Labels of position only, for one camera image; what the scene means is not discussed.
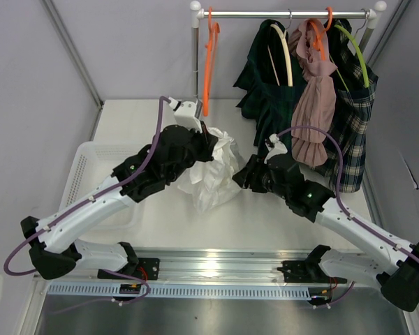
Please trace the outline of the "white cloth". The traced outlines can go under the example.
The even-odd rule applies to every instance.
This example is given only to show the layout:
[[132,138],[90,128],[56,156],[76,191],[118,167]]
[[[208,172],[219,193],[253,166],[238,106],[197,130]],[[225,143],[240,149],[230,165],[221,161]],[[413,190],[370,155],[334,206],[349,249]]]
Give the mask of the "white cloth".
[[213,160],[195,163],[177,182],[179,190],[192,196],[193,205],[200,214],[232,200],[240,192],[233,176],[245,164],[233,137],[214,127],[209,128],[209,133],[218,139]]

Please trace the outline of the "green plaid skirt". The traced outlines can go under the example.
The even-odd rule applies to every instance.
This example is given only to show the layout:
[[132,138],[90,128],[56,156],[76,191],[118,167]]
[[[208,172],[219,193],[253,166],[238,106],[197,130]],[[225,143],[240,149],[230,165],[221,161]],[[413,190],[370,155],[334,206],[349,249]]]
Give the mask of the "green plaid skirt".
[[[266,155],[265,141],[271,134],[278,134],[291,127],[294,109],[307,85],[302,69],[293,55],[293,87],[287,85],[281,41],[268,23],[265,20],[260,24],[247,55],[247,62],[233,85],[246,91],[237,107],[241,109],[245,119],[256,122],[253,145],[260,156]],[[280,86],[274,80],[267,46],[272,51]]]

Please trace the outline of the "orange plastic hanger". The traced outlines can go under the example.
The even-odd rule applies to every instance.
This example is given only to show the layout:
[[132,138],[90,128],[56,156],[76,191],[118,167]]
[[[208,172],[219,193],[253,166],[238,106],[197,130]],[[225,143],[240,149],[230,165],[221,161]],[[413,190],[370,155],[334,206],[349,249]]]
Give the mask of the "orange plastic hanger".
[[209,114],[209,100],[210,91],[212,86],[212,76],[216,63],[216,50],[220,34],[220,26],[218,22],[212,20],[212,7],[208,10],[208,41],[205,45],[207,50],[205,60],[205,72],[204,72],[204,83],[203,83],[203,116],[207,117]]

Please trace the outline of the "cream hanger with metal hook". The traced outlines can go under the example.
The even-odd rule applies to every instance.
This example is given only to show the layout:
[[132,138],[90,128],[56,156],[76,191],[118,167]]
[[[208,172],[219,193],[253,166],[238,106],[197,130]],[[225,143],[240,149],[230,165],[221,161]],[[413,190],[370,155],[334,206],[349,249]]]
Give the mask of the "cream hanger with metal hook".
[[[283,26],[282,24],[278,23],[276,20],[267,19],[269,22],[268,25],[275,30],[276,34],[281,41],[281,48],[284,55],[284,65],[286,67],[286,77],[287,77],[287,85],[289,87],[293,87],[293,69],[292,69],[292,61],[291,61],[291,53],[289,51],[288,46],[288,27]],[[277,73],[277,68],[275,66],[274,58],[272,56],[272,51],[270,46],[267,46],[268,57],[270,60],[270,65],[272,67],[272,71],[274,74],[274,80],[278,86],[280,86],[279,76]]]

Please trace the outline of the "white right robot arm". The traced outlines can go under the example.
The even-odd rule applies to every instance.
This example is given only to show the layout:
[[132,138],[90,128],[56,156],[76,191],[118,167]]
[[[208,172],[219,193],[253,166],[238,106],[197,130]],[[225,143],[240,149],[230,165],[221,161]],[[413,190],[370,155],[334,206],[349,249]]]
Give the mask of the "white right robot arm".
[[413,312],[419,305],[419,242],[399,238],[363,220],[346,208],[329,188],[304,178],[288,154],[269,159],[251,156],[233,181],[254,193],[272,193],[296,215],[342,236],[366,254],[365,258],[319,246],[316,258],[305,264],[315,282],[326,276],[345,278],[375,288],[397,308]]

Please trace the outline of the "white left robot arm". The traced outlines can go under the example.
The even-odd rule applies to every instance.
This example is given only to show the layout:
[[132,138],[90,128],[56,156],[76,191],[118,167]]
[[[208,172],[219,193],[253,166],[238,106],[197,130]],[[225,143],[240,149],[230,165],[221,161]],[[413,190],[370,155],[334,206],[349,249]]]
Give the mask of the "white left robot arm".
[[139,259],[128,242],[113,245],[80,240],[105,219],[163,191],[197,162],[210,162],[218,138],[207,128],[165,127],[137,154],[129,156],[95,191],[49,218],[22,220],[29,256],[47,280],[74,269],[93,269],[102,279],[132,278]]

